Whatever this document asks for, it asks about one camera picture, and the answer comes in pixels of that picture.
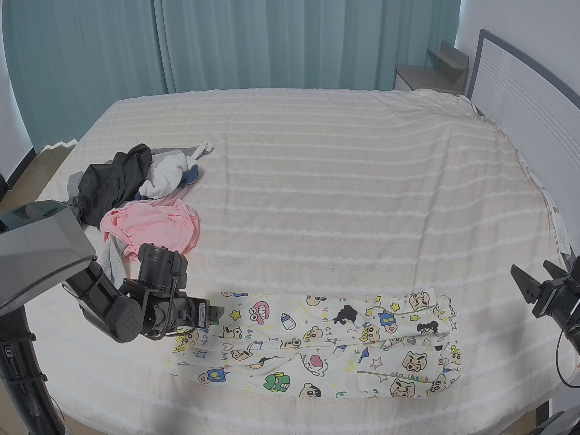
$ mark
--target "bed sheet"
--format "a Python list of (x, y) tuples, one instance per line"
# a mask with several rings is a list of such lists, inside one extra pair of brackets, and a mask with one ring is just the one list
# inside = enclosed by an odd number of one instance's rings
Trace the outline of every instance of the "bed sheet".
[[(560, 263), (538, 187), (493, 124), (428, 90), (190, 92), (112, 105), (40, 199), (137, 143), (215, 145), (184, 201), (201, 235), (191, 295), (207, 291), (452, 298), (462, 377), (425, 400), (293, 398), (170, 374), (175, 342), (117, 344), (62, 288), (27, 306), (47, 386), (68, 414), (115, 434), (498, 433), (560, 386), (558, 329), (536, 320), (509, 269)], [(102, 236), (86, 235), (98, 254)], [(136, 277), (138, 262), (127, 263)], [(565, 375), (577, 360), (560, 353)]]

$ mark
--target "pink garment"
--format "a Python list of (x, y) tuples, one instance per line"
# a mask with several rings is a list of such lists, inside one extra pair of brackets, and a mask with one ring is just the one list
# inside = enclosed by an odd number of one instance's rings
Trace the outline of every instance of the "pink garment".
[(105, 243), (109, 234), (117, 237), (127, 248), (123, 256), (137, 259), (142, 243), (154, 243), (183, 253), (193, 248), (199, 237), (199, 220), (195, 211), (179, 198), (189, 185), (161, 199), (129, 201), (114, 208), (101, 220)]

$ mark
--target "white pants with cartoon print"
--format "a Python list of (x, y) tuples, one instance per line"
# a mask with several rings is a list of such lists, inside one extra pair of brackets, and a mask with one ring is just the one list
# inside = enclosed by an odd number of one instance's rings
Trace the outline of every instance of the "white pants with cartoon print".
[(455, 312), (433, 289), (404, 298), (208, 294), (217, 325), (177, 337), (171, 373), (302, 397), (425, 398), (459, 378)]

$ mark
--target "baby bottle print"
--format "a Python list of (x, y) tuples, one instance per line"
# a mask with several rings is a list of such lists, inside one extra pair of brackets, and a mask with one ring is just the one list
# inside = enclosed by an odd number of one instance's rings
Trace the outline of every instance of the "baby bottle print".
[(280, 318), (282, 321), (282, 325), (286, 330), (292, 330), (296, 326), (294, 319), (292, 319), (288, 314), (282, 313), (282, 317)]

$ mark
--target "white wall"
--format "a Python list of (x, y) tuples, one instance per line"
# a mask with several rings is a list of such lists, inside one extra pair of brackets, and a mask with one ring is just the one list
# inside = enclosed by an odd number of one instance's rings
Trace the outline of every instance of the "white wall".
[[(2, 0), (0, 0), (0, 21), (1, 8)], [(33, 145), (28, 138), (12, 92), (2, 40), (0, 24), (0, 174), (8, 180)]]
[(580, 93), (580, 0), (461, 0), (455, 46), (471, 77), (480, 29), (514, 45)]

